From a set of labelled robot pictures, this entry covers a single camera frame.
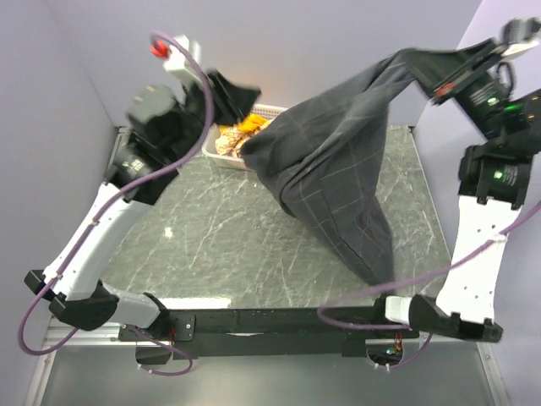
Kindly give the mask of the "dark grey checked pillowcase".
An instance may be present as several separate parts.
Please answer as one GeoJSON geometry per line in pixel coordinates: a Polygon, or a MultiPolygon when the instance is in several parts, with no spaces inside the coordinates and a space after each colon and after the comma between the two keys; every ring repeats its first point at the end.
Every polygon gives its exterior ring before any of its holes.
{"type": "Polygon", "coordinates": [[[439,52],[406,48],[275,118],[241,148],[246,166],[350,271],[394,281],[389,224],[375,192],[391,102],[440,73],[439,52]]]}

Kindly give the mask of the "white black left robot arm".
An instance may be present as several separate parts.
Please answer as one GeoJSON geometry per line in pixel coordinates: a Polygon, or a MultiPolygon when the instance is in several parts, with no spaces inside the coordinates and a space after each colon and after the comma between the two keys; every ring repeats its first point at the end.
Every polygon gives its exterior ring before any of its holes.
{"type": "Polygon", "coordinates": [[[92,331],[108,321],[138,326],[151,340],[169,328],[167,308],[151,294],[132,294],[101,280],[116,249],[130,229],[160,199],[178,171],[153,173],[194,156],[210,127],[242,122],[261,90],[235,85],[216,70],[206,75],[213,113],[207,114],[198,80],[183,80],[184,100],[164,85],[150,85],[127,111],[127,141],[106,171],[92,207],[55,261],[30,271],[25,284],[43,291],[49,310],[62,323],[92,331]]]}

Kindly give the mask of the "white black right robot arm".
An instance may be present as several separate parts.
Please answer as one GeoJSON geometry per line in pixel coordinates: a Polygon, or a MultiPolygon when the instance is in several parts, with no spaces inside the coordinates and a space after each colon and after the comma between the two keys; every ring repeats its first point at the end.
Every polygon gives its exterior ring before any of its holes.
{"type": "Polygon", "coordinates": [[[378,336],[390,337],[402,324],[461,340],[500,341],[495,286],[540,151],[539,92],[513,99],[514,82],[503,83],[500,74],[538,43],[536,35],[522,34],[454,52],[408,53],[425,94],[438,105],[456,101],[485,142],[469,146],[460,162],[456,245],[441,290],[433,298],[386,297],[385,308],[370,319],[378,336]]]}

